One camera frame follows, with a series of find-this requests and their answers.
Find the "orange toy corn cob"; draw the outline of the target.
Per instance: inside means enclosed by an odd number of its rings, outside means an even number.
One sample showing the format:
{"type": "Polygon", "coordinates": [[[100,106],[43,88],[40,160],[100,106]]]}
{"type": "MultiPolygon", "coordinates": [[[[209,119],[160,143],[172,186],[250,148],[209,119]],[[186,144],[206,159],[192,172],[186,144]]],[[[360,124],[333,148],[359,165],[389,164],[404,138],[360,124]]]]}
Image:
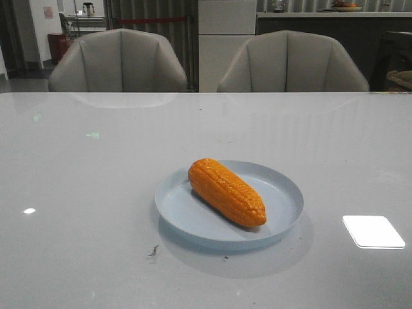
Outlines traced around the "orange toy corn cob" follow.
{"type": "Polygon", "coordinates": [[[249,228],[267,222],[265,204],[258,192],[219,161],[195,161],[188,178],[192,189],[230,221],[249,228]]]}

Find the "red barrier belt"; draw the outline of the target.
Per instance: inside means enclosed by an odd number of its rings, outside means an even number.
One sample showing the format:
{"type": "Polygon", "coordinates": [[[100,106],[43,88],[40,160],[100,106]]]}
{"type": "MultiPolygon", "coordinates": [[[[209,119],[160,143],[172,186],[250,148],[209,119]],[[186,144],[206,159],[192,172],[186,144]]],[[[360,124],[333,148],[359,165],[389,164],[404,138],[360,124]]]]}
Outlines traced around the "red barrier belt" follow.
{"type": "Polygon", "coordinates": [[[117,19],[118,24],[150,24],[150,23],[176,23],[184,22],[187,20],[186,16],[183,17],[165,17],[165,18],[153,18],[153,19],[117,19]]]}

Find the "dark grey counter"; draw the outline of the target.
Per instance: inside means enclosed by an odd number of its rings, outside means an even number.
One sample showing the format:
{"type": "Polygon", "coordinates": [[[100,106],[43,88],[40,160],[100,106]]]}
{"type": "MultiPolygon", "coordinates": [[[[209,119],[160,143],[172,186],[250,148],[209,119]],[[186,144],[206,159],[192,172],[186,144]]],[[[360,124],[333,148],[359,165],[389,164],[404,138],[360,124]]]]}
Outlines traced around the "dark grey counter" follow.
{"type": "Polygon", "coordinates": [[[292,30],[338,40],[370,83],[386,32],[411,32],[410,12],[258,13],[256,34],[292,30]]]}

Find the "fruit bowl on counter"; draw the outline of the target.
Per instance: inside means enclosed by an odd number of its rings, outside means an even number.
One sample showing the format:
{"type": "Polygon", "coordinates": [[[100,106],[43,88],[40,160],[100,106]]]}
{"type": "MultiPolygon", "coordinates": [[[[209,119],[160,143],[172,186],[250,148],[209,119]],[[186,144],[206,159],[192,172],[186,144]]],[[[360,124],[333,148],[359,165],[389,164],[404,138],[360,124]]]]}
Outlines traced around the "fruit bowl on counter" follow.
{"type": "Polygon", "coordinates": [[[335,0],[332,2],[332,9],[337,12],[359,12],[362,10],[362,7],[357,6],[355,3],[335,0]]]}

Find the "red bin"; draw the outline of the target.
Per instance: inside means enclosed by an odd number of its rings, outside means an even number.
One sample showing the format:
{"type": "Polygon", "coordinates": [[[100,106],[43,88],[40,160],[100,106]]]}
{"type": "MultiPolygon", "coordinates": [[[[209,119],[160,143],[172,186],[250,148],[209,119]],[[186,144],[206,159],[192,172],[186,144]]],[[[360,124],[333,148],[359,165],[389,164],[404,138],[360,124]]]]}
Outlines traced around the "red bin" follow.
{"type": "Polygon", "coordinates": [[[58,64],[68,50],[68,37],[63,33],[49,33],[48,44],[52,64],[58,64]]]}

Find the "left beige upholstered chair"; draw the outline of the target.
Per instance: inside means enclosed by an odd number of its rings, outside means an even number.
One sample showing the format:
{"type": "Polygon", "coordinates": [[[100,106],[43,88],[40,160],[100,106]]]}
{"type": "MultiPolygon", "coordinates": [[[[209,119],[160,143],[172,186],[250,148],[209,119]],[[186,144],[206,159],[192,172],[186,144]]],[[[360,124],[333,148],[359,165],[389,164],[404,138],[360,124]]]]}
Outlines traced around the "left beige upholstered chair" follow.
{"type": "Polygon", "coordinates": [[[130,29],[75,40],[48,80],[51,92],[185,92],[187,77],[169,40],[130,29]]]}

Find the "dark wooden chair at right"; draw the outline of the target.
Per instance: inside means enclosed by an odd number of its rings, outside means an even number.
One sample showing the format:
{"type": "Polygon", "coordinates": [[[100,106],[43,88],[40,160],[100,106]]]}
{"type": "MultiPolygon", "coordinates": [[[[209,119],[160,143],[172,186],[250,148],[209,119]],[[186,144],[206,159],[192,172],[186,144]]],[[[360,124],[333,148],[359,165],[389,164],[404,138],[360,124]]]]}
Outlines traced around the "dark wooden chair at right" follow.
{"type": "Polygon", "coordinates": [[[370,90],[411,92],[411,32],[386,32],[382,35],[370,90]]]}

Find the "white cabinet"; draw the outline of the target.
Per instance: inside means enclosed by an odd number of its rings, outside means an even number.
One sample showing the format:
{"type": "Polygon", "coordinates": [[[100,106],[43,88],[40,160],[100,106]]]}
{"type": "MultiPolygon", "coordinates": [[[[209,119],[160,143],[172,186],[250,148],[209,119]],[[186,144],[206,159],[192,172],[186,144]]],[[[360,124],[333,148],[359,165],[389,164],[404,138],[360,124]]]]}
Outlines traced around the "white cabinet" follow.
{"type": "Polygon", "coordinates": [[[256,1],[198,2],[199,91],[215,92],[230,59],[255,35],[256,1]]]}

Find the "background desk with kettle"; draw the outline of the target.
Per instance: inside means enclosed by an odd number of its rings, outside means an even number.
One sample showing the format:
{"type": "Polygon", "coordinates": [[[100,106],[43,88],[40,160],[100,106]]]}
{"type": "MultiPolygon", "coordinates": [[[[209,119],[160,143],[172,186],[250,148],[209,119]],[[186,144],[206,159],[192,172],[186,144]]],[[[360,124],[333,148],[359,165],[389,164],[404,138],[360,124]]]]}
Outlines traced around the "background desk with kettle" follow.
{"type": "Polygon", "coordinates": [[[106,30],[104,2],[92,1],[57,1],[62,32],[74,38],[93,32],[106,30]]]}

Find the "pink wall notice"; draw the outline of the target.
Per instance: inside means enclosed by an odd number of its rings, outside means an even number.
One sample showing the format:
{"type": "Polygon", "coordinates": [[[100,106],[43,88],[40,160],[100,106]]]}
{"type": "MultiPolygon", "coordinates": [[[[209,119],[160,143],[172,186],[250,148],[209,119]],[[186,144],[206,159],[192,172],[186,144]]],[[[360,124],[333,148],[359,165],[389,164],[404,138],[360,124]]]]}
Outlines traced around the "pink wall notice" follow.
{"type": "Polygon", "coordinates": [[[43,13],[45,19],[53,19],[53,8],[51,6],[44,6],[43,13]]]}

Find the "right beige upholstered chair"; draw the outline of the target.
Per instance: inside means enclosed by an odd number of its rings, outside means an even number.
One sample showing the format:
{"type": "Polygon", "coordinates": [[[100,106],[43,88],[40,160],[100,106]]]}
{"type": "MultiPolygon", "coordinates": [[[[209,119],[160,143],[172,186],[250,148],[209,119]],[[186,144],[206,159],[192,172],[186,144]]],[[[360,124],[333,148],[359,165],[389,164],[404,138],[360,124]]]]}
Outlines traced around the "right beige upholstered chair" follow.
{"type": "Polygon", "coordinates": [[[331,37],[282,30],[247,39],[231,58],[219,92],[368,92],[368,81],[331,37]]]}

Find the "beige upholstered chair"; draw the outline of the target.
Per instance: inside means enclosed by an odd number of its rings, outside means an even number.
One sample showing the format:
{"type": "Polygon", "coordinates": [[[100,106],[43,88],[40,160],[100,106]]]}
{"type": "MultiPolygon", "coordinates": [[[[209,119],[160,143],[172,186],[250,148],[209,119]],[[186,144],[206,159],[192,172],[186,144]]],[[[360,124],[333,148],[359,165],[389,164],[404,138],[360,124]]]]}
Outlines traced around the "beige upholstered chair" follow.
{"type": "Polygon", "coordinates": [[[187,77],[169,40],[130,29],[75,40],[48,80],[51,92],[185,92],[187,77]]]}
{"type": "Polygon", "coordinates": [[[219,92],[368,92],[368,81],[331,37],[282,30],[247,39],[231,58],[219,92]]]}

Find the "light blue round plate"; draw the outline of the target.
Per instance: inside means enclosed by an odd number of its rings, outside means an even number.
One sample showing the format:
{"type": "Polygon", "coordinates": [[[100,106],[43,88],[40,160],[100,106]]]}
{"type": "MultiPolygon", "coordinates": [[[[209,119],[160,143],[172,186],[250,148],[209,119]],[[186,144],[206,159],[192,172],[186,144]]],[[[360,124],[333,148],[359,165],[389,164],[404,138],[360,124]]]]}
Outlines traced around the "light blue round plate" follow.
{"type": "Polygon", "coordinates": [[[298,186],[263,165],[236,160],[224,160],[222,164],[262,197],[267,222],[249,229],[235,225],[193,191],[184,167],[169,175],[156,190],[155,205],[167,226],[190,243],[216,250],[252,250],[279,241],[303,211],[298,186]]]}

